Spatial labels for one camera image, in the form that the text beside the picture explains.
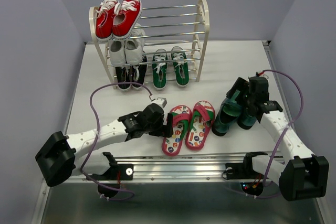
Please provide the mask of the green canvas sneaker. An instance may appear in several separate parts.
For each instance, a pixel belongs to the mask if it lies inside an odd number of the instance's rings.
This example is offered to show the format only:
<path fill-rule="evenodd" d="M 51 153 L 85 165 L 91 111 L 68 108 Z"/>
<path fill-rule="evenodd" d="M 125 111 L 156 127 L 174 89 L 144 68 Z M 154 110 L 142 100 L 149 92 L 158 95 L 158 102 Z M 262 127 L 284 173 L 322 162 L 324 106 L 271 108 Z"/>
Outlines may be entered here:
<path fill-rule="evenodd" d="M 173 60 L 176 83 L 180 87 L 187 86 L 190 78 L 186 53 L 182 51 L 181 47 L 175 46 L 172 48 L 171 59 Z"/>
<path fill-rule="evenodd" d="M 152 58 L 153 85 L 157 90 L 166 87 L 166 70 L 168 56 L 165 49 L 158 49 Z"/>

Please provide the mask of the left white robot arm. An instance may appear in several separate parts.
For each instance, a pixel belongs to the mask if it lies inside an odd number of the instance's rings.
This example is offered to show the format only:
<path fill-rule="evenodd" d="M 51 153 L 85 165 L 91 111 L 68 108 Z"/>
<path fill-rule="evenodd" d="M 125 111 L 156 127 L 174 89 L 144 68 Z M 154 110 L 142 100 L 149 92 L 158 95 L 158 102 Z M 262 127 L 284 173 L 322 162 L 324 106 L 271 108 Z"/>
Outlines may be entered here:
<path fill-rule="evenodd" d="M 49 187 L 65 182 L 82 171 L 77 162 L 102 147 L 123 143 L 143 134 L 171 137 L 173 114 L 164 115 L 163 105 L 153 102 L 143 111 L 119 117 L 113 122 L 77 134 L 53 133 L 35 156 L 35 160 Z"/>

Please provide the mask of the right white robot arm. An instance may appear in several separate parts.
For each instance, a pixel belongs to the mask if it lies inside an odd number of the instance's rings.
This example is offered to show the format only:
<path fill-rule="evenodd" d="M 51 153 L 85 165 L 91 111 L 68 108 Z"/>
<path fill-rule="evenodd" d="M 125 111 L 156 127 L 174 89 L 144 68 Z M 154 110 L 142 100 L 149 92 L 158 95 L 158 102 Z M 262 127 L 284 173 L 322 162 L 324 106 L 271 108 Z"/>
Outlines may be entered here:
<path fill-rule="evenodd" d="M 256 118 L 267 130 L 284 162 L 265 152 L 250 152 L 241 163 L 227 163 L 222 177 L 247 181 L 261 176 L 278 185 L 287 201 L 324 197 L 329 172 L 327 159 L 304 145 L 286 120 L 280 104 L 269 99 L 268 87 L 265 77 L 248 80 L 239 77 L 226 96 L 242 107 L 244 115 Z"/>

